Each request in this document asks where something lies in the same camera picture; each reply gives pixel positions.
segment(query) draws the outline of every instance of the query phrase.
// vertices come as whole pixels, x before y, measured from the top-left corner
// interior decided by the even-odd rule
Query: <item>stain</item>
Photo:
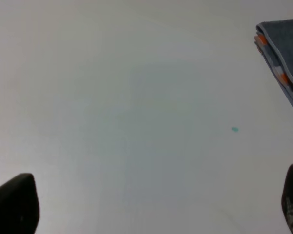
[[[233,132],[236,132],[236,133],[237,133],[238,130],[239,130],[239,129],[238,129],[237,127],[232,127],[232,131],[233,131]]]

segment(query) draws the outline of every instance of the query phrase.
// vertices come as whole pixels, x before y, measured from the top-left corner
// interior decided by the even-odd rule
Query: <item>white surface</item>
[[[34,174],[38,234],[289,234],[293,109],[253,44],[286,18],[293,0],[0,0],[0,185]]]

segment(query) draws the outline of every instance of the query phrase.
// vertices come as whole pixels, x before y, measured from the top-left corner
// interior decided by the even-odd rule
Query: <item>denim cloth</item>
[[[255,44],[293,107],[293,19],[257,25]]]

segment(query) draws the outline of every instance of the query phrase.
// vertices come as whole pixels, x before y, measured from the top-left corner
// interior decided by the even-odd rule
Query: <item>blue speck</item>
[[[238,132],[238,128],[232,127],[232,131],[237,133]]]

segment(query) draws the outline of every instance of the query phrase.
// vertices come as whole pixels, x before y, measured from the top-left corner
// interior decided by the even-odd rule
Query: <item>blue folded towel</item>
[[[255,43],[293,107],[293,19],[257,25]]]

